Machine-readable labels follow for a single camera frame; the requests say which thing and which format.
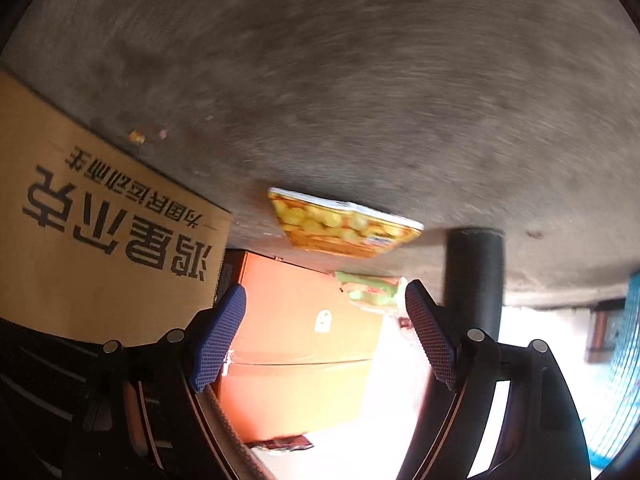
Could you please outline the orange Enaak snack bag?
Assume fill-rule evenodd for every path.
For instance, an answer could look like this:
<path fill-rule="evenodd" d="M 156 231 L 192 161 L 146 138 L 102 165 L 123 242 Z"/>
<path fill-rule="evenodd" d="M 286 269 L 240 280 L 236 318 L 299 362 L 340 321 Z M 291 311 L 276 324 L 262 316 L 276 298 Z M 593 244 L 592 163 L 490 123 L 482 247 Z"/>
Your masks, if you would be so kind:
<path fill-rule="evenodd" d="M 291 244 L 306 252 L 369 259 L 418 238 L 422 223 L 366 206 L 270 188 L 268 200 Z"/>

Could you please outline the brown printed cardboard box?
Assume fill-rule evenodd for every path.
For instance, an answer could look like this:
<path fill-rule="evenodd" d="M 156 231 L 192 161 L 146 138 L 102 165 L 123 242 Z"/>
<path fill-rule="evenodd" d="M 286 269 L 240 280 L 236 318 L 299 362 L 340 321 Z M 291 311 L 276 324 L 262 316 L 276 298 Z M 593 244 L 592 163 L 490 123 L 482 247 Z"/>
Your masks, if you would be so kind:
<path fill-rule="evenodd" d="M 1 77 L 1 315 L 148 344 L 214 301 L 231 218 Z"/>

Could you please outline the blue plastic basket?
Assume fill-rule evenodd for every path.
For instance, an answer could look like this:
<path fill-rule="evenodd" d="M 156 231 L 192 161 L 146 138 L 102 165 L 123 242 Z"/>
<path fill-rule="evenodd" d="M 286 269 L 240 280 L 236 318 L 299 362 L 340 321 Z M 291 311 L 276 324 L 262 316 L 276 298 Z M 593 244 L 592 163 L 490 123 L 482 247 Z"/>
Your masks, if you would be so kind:
<path fill-rule="evenodd" d="M 639 423 L 639 273 L 629 280 L 623 327 L 608 371 L 610 404 L 594 423 L 597 441 L 588 445 L 593 467 L 613 463 Z"/>

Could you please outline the orange cardboard box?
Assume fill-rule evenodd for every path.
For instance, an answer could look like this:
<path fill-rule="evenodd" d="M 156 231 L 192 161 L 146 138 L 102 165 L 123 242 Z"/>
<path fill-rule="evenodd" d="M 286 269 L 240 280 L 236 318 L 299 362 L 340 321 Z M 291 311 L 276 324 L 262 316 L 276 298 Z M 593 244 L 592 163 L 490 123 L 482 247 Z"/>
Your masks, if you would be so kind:
<path fill-rule="evenodd" d="M 382 315 L 350 304 L 331 275 L 229 249 L 218 289 L 240 284 L 243 321 L 215 382 L 245 443 L 308 434 L 356 418 Z"/>

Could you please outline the gold snack wrapper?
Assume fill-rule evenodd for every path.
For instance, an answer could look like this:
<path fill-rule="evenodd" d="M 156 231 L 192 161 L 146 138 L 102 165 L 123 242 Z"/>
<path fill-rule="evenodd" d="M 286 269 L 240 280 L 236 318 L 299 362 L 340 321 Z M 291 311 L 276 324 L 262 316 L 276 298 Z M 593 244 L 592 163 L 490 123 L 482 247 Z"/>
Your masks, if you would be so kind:
<path fill-rule="evenodd" d="M 256 444 L 256 448 L 267 451 L 277 452 L 297 452 L 308 451 L 314 447 L 314 444 L 308 440 L 303 434 L 297 436 L 280 437 L 270 440 L 260 441 Z"/>

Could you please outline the black table leg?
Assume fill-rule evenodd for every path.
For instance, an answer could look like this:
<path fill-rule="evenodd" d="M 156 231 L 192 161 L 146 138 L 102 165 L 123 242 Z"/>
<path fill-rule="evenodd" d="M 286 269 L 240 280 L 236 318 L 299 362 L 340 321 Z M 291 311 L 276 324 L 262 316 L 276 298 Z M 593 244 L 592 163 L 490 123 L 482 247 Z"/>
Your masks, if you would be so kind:
<path fill-rule="evenodd" d="M 498 339 L 506 250 L 500 230 L 466 226 L 446 236 L 444 306 Z"/>

